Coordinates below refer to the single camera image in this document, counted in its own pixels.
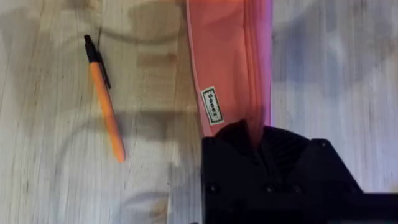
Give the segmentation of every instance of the wood grain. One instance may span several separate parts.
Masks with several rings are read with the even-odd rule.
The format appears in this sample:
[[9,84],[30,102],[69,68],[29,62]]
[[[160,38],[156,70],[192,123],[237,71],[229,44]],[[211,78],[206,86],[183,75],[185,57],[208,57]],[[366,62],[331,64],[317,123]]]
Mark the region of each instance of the wood grain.
[[398,2],[275,1],[274,124],[327,138],[360,186],[398,190]]
[[[200,127],[181,2],[0,2],[2,223],[201,223]],[[275,0],[276,126],[330,139],[365,190],[397,190],[398,4]],[[83,35],[103,53],[116,162]]]

